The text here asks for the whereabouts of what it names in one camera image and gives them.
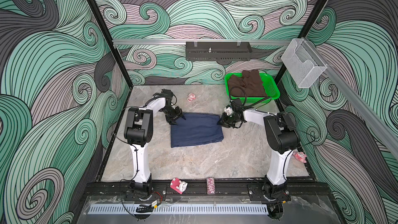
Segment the brown folded garment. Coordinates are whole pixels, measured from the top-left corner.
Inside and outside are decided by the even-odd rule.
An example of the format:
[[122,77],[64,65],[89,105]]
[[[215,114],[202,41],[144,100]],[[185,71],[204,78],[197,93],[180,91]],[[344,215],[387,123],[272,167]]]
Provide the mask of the brown folded garment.
[[245,97],[245,94],[239,89],[232,87],[240,87],[242,88],[247,97],[267,97],[263,82],[261,81],[260,74],[258,70],[242,71],[242,77],[237,77],[236,75],[232,75],[228,80],[228,90],[231,96],[234,97]]

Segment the navy blue cloth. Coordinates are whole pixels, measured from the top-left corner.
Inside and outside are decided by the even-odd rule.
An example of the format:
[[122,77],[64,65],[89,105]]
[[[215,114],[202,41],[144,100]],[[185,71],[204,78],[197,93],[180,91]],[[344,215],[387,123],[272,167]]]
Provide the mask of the navy blue cloth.
[[183,118],[171,125],[171,143],[173,147],[197,146],[220,142],[224,139],[221,126],[217,125],[220,116],[203,113],[184,113]]

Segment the green plastic basket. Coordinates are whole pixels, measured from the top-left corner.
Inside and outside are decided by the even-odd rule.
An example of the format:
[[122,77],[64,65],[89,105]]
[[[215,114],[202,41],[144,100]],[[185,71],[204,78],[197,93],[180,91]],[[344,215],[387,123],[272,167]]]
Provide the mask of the green plastic basket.
[[[228,73],[225,75],[224,80],[225,80],[226,93],[228,96],[229,96],[228,80],[229,80],[229,78],[231,78],[232,75],[236,75],[237,77],[242,77],[242,73]],[[271,97],[271,99],[261,102],[262,104],[268,104],[272,99],[276,100],[277,98],[279,98],[281,96],[281,93],[279,92],[279,89],[276,86],[276,83],[273,80],[272,76],[270,76],[267,73],[260,73],[260,78],[263,82],[264,90],[266,91],[267,95],[269,97]],[[239,98],[240,101],[242,102],[242,104],[245,101],[245,97],[233,97],[231,95],[231,98],[232,99]],[[264,97],[247,97],[246,103],[255,103],[263,98]]]

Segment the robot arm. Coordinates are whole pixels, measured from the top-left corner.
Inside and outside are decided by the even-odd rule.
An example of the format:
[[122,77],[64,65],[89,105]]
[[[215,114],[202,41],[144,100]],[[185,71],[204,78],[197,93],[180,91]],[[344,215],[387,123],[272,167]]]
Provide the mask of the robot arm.
[[171,105],[174,96],[171,90],[162,89],[142,107],[130,107],[127,111],[124,137],[130,145],[136,174],[131,182],[131,187],[150,194],[152,179],[148,162],[148,143],[153,135],[153,116],[157,112],[164,112],[169,124],[176,124],[179,117],[185,119],[182,109]]
[[254,122],[266,129],[269,146],[272,148],[271,164],[265,177],[264,195],[268,199],[286,199],[286,170],[292,150],[300,142],[291,117],[286,112],[268,113],[253,108],[246,109],[239,99],[231,101],[224,109],[217,124],[226,128],[236,127],[237,122]]

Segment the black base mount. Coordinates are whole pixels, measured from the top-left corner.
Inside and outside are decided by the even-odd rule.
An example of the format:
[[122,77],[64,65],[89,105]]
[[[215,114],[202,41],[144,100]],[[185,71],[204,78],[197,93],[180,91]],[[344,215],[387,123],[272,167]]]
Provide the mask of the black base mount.
[[135,181],[130,182],[130,187],[143,195],[150,196],[152,194],[152,174],[149,179],[143,183],[137,183]]
[[289,201],[290,196],[289,192],[286,190],[287,189],[287,181],[285,181],[283,184],[280,185],[273,185],[267,175],[264,178],[264,184],[263,184],[263,192],[264,195],[269,199],[273,200],[275,199],[276,201]]

